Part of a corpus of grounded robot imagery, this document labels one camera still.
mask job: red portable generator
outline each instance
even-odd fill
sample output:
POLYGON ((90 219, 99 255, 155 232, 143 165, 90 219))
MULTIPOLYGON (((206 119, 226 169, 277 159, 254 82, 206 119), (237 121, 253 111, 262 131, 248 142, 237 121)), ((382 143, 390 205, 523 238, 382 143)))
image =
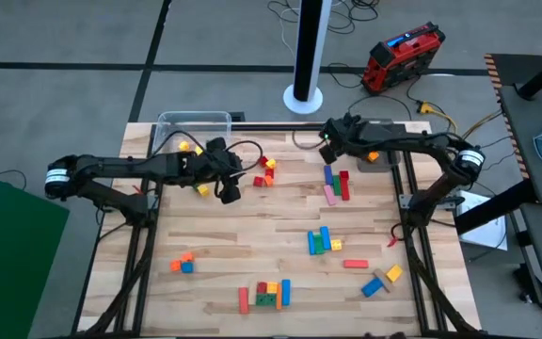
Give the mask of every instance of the red portable generator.
POLYGON ((410 79, 428 68, 444 38, 438 26, 428 22, 379 42, 370 52, 361 84, 370 93, 377 94, 410 79))

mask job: plastic container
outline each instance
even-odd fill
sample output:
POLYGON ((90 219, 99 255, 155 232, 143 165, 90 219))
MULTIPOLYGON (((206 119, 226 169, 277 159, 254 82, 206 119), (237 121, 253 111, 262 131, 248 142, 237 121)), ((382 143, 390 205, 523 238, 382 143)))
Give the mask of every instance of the plastic container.
POLYGON ((196 144, 188 136, 176 131, 184 131, 194 137, 203 147, 206 141, 216 137, 225 138, 230 142, 231 116, 227 112, 204 112, 204 111, 177 111, 164 112, 158 116, 152 152, 171 153, 179 151, 179 144, 187 141, 190 150, 196 148, 196 144))

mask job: green block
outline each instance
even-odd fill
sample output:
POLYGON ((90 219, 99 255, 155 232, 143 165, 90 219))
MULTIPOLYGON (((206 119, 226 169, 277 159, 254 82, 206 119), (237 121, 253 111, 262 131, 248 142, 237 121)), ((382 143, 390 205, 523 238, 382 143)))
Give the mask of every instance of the green block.
POLYGON ((315 244, 315 254, 323 254, 326 252, 324 249, 324 239, 320 234, 316 234, 312 237, 313 243, 315 244))
POLYGON ((340 197, 343 191, 340 189, 340 175, 334 175, 334 195, 340 197))

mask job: wooden tabletop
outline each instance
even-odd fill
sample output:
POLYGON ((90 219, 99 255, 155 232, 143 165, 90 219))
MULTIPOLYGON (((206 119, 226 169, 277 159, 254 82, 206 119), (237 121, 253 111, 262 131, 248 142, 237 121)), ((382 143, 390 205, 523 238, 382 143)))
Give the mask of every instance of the wooden tabletop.
MULTIPOLYGON (((404 124, 410 132, 430 129, 427 121, 404 124)), ((129 123, 120 156, 145 156, 150 130, 150 123, 129 123)), ((301 143, 318 140, 308 132, 298 132, 296 138, 301 143)), ((297 149, 286 132, 234 132, 232 139, 255 140, 267 157, 278 161, 275 185, 254 187, 253 177, 264 174, 257 167, 240 179, 242 199, 227 205, 212 195, 202 198, 192 188, 165 186, 142 335, 419 334, 404 245, 387 247, 389 229, 399 221, 391 174, 361 173, 354 158, 342 156, 332 169, 350 171, 351 200, 339 199, 337 205, 328 206, 324 163, 317 151, 297 149), (342 240, 341 251, 309 255, 307 231, 318 232, 320 226, 327 226, 332 238, 342 240), (170 272, 169 262, 186 251, 194 253, 195 273, 170 272), (367 259, 370 267, 345 269, 343 259, 367 259), (360 288, 374 277, 372 271, 387 271, 394 264, 404 270, 395 291, 380 290, 365 298, 360 288), (250 306, 249 315, 239 314, 238 287, 282 279, 292 281, 290 306, 280 311, 250 306)), ((234 150, 246 165, 258 156, 252 145, 234 150)), ((412 156, 420 188, 430 186, 440 176, 440 168, 429 156, 412 156)), ((402 165, 401 172, 407 192, 402 165)), ((139 181, 115 180, 114 188, 134 193, 133 184, 139 181)), ((436 212, 434 218, 453 222, 446 212, 436 212)), ((120 214, 108 215, 103 232, 122 222, 120 214)), ((427 230, 440 288, 464 318, 479 328, 455 228, 431 223, 427 230)), ((99 245, 79 330, 93 324, 119 291, 130 234, 130 227, 124 227, 99 245)), ((425 287, 424 298, 435 329, 425 287)), ((127 326, 133 305, 130 302, 127 326)))

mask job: black cable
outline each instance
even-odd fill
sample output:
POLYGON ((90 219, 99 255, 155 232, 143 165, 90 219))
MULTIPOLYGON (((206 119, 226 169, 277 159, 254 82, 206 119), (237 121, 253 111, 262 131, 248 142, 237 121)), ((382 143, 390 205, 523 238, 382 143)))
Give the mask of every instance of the black cable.
POLYGON ((498 139, 498 140, 495 140, 495 141, 493 141, 493 142, 490 142, 490 143, 488 143, 488 144, 486 144, 486 145, 484 145, 484 146, 480 146, 480 148, 483 149, 483 148, 486 148, 486 147, 490 147, 490 146, 495 145, 495 144, 497 144, 497 143, 500 143, 501 141, 506 140, 506 139, 508 139, 508 138, 509 138, 509 136, 507 136, 507 137, 502 137, 502 138, 500 138, 500 139, 498 139))
POLYGON ((20 174, 23 177, 23 181, 24 181, 23 182, 23 187, 21 188, 21 190, 26 189, 26 175, 24 175, 24 173, 21 170, 8 169, 8 170, 0 171, 0 175, 7 174, 7 173, 18 173, 18 174, 20 174))

